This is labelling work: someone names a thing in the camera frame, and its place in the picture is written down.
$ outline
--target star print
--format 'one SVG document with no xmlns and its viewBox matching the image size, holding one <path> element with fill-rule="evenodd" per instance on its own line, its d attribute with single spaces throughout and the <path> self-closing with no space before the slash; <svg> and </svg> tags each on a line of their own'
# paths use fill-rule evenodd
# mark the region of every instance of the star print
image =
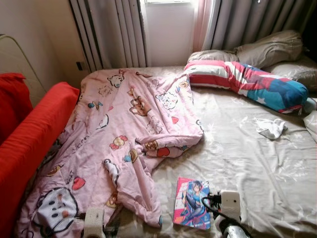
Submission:
<svg viewBox="0 0 317 238">
<path fill-rule="evenodd" d="M 257 102 L 261 103 L 261 104 L 266 104 L 266 102 L 264 101 L 264 98 L 259 98 L 258 97 Z"/>
</svg>

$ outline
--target comic book cover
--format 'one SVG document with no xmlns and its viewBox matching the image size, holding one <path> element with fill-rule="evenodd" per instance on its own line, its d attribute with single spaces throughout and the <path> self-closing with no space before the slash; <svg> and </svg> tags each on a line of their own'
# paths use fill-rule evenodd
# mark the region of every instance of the comic book cover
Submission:
<svg viewBox="0 0 317 238">
<path fill-rule="evenodd" d="M 173 223 L 201 230 L 209 229 L 210 214 L 202 203 L 202 198 L 208 193 L 207 181 L 178 178 Z"/>
</svg>

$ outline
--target pink comforter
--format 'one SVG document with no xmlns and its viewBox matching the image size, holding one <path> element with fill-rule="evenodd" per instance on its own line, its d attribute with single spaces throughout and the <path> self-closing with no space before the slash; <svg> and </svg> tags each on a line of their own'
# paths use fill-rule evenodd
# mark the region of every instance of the pink comforter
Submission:
<svg viewBox="0 0 317 238">
<path fill-rule="evenodd" d="M 104 209 L 107 224 L 119 204 L 160 227 L 151 172 L 203 135 L 186 76 L 102 70 L 88 75 L 81 91 L 59 137 L 63 146 L 39 171 L 22 208 L 19 236 L 79 237 L 88 207 Z"/>
</svg>

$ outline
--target black cable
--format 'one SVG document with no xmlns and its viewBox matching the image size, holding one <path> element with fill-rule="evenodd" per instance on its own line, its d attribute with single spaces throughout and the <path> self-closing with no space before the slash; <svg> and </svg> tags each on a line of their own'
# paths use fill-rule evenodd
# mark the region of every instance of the black cable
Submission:
<svg viewBox="0 0 317 238">
<path fill-rule="evenodd" d="M 230 218 L 230 217 L 228 217 L 227 215 L 225 215 L 225 214 L 223 214 L 223 213 L 221 213 L 221 212 L 218 212 L 217 210 L 211 208 L 207 203 L 204 202 L 205 199 L 208 199 L 208 200 L 209 200 L 210 198 L 209 198 L 209 197 L 203 197 L 203 198 L 202 198 L 202 203 L 203 203 L 203 205 L 204 205 L 209 211 L 211 211 L 212 213 L 216 213 L 217 215 L 222 216 L 222 217 L 224 217 L 225 219 L 229 220 L 229 221 L 230 221 L 231 223 L 233 223 L 235 226 L 240 227 L 240 228 L 244 231 L 244 233 L 245 233 L 249 238 L 253 238 L 252 235 L 247 231 L 247 229 L 245 229 L 239 222 L 237 222 L 235 219 Z"/>
</svg>

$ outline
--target grey curtain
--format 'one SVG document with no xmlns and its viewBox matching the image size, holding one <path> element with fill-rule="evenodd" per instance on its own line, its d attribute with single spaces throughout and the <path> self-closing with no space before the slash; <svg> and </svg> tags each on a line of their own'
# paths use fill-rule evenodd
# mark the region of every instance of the grey curtain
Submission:
<svg viewBox="0 0 317 238">
<path fill-rule="evenodd" d="M 316 0 L 213 0 L 217 1 L 214 34 L 209 49 L 230 50 L 282 30 L 303 32 Z"/>
<path fill-rule="evenodd" d="M 146 67 L 138 0 L 70 0 L 91 71 Z"/>
</svg>

